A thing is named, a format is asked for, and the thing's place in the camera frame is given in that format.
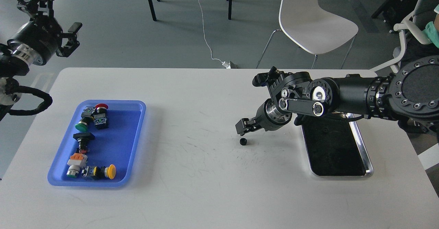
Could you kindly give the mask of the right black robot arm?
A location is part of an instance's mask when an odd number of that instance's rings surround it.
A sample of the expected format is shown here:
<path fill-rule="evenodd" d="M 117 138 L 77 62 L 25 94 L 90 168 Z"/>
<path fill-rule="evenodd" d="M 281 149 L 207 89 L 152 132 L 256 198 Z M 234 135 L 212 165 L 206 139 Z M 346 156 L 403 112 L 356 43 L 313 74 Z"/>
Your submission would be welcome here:
<path fill-rule="evenodd" d="M 284 72 L 272 67 L 257 74 L 252 85 L 267 87 L 270 97 L 254 118 L 242 118 L 238 135 L 259 129 L 275 131 L 291 121 L 300 125 L 305 116 L 335 120 L 334 113 L 355 114 L 347 121 L 382 118 L 398 121 L 412 134 L 438 134 L 438 56 L 413 61 L 397 73 L 363 78 L 347 74 L 343 78 L 311 79 L 308 72 Z"/>

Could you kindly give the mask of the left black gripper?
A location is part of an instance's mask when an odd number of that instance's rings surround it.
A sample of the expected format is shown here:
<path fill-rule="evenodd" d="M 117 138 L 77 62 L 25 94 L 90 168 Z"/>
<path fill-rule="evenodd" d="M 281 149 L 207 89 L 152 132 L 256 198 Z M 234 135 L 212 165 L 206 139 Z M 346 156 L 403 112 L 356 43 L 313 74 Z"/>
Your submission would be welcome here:
<path fill-rule="evenodd" d="M 7 41 L 11 65 L 45 65 L 54 54 L 69 57 L 79 47 L 77 33 L 83 24 L 75 22 L 63 33 L 54 17 L 53 1 L 17 0 L 17 8 L 29 16 L 29 21 Z M 67 39 L 64 46 L 62 39 Z"/>

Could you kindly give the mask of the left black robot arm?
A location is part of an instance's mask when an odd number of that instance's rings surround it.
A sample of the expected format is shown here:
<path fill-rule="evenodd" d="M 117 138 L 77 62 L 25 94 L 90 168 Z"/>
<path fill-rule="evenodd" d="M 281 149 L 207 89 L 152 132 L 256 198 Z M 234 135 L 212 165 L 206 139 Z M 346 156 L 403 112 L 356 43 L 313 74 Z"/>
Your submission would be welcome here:
<path fill-rule="evenodd" d="M 52 97 L 42 90 L 20 85 L 14 76 L 24 76 L 31 65 L 45 65 L 56 54 L 69 57 L 80 45 L 77 33 L 82 23 L 75 22 L 64 32 L 54 17 L 54 0 L 17 0 L 17 8 L 29 15 L 6 44 L 1 44 L 0 103 L 1 118 L 10 115 L 36 115 L 46 110 Z M 13 110 L 23 93 L 43 101 L 33 110 Z"/>

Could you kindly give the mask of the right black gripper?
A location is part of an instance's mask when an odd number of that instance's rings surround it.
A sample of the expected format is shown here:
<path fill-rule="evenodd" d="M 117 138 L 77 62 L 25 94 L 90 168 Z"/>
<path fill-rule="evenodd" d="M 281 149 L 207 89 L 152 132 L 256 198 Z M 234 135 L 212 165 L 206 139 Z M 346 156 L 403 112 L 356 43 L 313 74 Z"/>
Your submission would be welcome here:
<path fill-rule="evenodd" d="M 275 131 L 288 124 L 292 119 L 292 114 L 283 114 L 277 108 L 271 99 L 267 99 L 257 110 L 253 118 L 242 118 L 235 125 L 238 135 L 243 136 L 249 132 L 255 132 L 259 129 L 265 131 Z"/>

